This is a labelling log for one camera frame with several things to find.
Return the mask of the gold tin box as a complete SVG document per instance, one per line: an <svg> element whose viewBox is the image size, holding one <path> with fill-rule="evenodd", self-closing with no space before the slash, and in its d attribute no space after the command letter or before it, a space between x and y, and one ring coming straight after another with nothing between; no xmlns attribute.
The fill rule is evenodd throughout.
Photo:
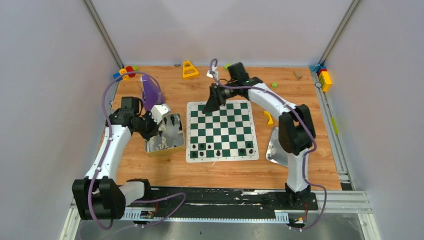
<svg viewBox="0 0 424 240"><path fill-rule="evenodd" d="M157 135L144 141L144 150L151 158L171 155L185 149L186 138L179 113L166 116L159 126Z"/></svg>

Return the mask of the green white chess board mat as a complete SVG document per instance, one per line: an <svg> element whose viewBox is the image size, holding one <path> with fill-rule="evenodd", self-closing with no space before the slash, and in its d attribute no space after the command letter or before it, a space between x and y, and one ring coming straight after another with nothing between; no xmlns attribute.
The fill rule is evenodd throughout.
<svg viewBox="0 0 424 240"><path fill-rule="evenodd" d="M228 100L219 110L202 113L205 105L204 101L187 103L186 162L258 160L259 146L250 101ZM251 142L252 147L247 148L246 142ZM192 149L192 144L197 144L198 149ZM199 149L199 144L205 144L205 148ZM208 149L207 144L211 144L212 148ZM245 149L246 155L240 156L239 149ZM222 151L221 157L215 156L217 150ZM198 158L190 158L191 151L198 151ZM200 157L199 151L205 151L205 157Z"/></svg>

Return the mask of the silver tin lid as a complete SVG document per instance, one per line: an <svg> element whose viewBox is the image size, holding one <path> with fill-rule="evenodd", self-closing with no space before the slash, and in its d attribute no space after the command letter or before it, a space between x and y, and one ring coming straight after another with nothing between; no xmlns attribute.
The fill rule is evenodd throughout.
<svg viewBox="0 0 424 240"><path fill-rule="evenodd" d="M282 148L279 142L279 128L272 128L271 136L268 142L265 158L275 164L283 167L288 167L288 154Z"/></svg>

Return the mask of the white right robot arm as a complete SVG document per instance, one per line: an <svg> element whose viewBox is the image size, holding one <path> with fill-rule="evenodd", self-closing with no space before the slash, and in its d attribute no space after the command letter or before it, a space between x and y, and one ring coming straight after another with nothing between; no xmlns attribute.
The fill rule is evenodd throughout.
<svg viewBox="0 0 424 240"><path fill-rule="evenodd" d="M260 78L250 77L244 65L237 62L228 67L230 80L219 81L217 59L209 64L207 76L214 83L209 87L209 98L203 113L212 113L225 105L226 100L242 96L259 105L278 121L278 142L286 152L288 177L285 183L285 201L292 209L298 209L311 192L307 177L309 153L317 148L316 133L307 105L293 104L272 91Z"/></svg>

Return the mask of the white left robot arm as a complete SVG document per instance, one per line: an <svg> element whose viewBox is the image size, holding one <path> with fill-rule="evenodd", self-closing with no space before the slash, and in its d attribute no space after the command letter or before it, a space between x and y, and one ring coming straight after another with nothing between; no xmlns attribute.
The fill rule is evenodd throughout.
<svg viewBox="0 0 424 240"><path fill-rule="evenodd" d="M138 97L122 97L120 108L105 122L104 140L93 165L82 179L72 184L79 216L83 220L119 220L134 201L149 206L153 193L146 179L115 182L124 150L134 133L150 140L158 134L164 117L170 114L167 104L155 104L141 114L143 102Z"/></svg>

